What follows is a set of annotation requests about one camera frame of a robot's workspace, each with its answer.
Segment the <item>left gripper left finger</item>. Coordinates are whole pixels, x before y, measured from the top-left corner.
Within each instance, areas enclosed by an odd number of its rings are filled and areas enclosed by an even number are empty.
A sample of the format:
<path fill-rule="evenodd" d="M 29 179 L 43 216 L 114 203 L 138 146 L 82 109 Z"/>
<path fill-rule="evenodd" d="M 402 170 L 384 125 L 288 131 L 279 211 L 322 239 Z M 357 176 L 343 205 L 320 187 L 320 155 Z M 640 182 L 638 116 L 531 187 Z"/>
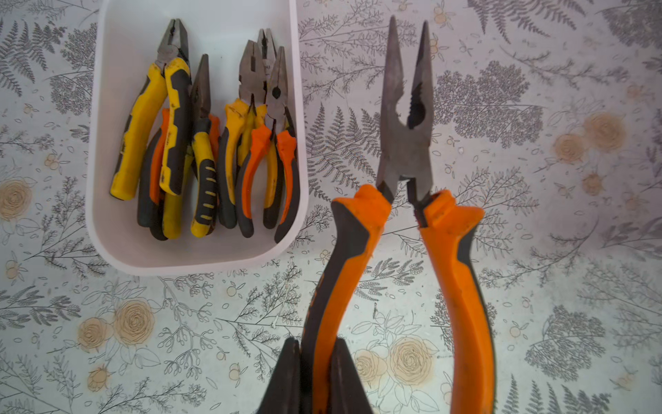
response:
<path fill-rule="evenodd" d="M 299 341 L 289 337 L 284 341 L 258 414 L 299 414 L 301 402 L 301 353 Z"/>

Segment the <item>white plastic storage box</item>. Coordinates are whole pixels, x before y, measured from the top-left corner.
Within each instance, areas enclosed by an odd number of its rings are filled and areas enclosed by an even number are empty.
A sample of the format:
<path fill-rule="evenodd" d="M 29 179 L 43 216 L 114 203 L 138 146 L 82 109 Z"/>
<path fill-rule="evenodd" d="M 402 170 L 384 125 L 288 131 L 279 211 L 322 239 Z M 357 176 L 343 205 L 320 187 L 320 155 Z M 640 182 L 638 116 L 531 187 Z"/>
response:
<path fill-rule="evenodd" d="M 127 274 L 253 267 L 307 208 L 293 1 L 106 1 L 86 226 Z"/>

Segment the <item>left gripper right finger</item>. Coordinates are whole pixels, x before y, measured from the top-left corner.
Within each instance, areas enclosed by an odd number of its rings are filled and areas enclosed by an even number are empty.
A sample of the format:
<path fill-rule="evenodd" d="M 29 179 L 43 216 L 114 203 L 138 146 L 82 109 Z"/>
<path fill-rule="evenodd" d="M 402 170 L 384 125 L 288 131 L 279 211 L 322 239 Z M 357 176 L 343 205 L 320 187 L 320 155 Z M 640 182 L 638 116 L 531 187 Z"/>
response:
<path fill-rule="evenodd" d="M 337 338 L 334 345 L 329 382 L 328 413 L 372 414 L 360 376 L 343 338 Z"/>

